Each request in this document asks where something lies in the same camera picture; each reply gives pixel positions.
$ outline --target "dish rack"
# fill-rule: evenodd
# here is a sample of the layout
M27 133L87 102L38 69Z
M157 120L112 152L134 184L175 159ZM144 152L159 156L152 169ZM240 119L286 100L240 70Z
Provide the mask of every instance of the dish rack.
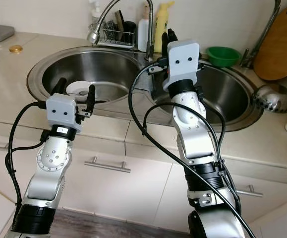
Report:
M90 24L89 30L93 31L96 27L96 24ZM122 39L120 41L116 40L118 35L122 35ZM124 48L129 50L134 50L136 40L135 32L125 32L125 31L117 31L117 30L110 30L101 27L99 31L99 42L97 45L99 46L110 46L110 47L117 47L117 48Z

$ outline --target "green bowl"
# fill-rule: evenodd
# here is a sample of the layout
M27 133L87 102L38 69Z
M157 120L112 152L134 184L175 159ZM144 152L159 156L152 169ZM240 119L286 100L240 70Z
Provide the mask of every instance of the green bowl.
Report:
M216 67L230 67L238 62L241 54L228 47L214 46L206 50L209 56L209 62Z

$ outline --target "gold coin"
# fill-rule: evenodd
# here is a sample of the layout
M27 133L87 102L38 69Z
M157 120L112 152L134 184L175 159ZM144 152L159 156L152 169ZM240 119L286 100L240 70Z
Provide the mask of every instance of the gold coin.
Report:
M23 48L20 45L14 45L14 46L9 47L9 51L12 53L18 53L18 52L21 52L22 50Z

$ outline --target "yellow bottle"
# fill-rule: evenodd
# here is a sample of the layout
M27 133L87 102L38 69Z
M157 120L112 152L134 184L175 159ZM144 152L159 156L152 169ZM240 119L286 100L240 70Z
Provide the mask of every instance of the yellow bottle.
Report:
M168 25L168 8L174 4L174 1L162 3L160 10L157 13L154 34L154 52L160 53L162 51L162 34L167 31Z

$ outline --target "wooden cutting board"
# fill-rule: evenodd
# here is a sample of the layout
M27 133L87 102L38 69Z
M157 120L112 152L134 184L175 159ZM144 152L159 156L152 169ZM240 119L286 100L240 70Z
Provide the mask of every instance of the wooden cutting board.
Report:
M287 77L287 8L274 21L253 66L264 80Z

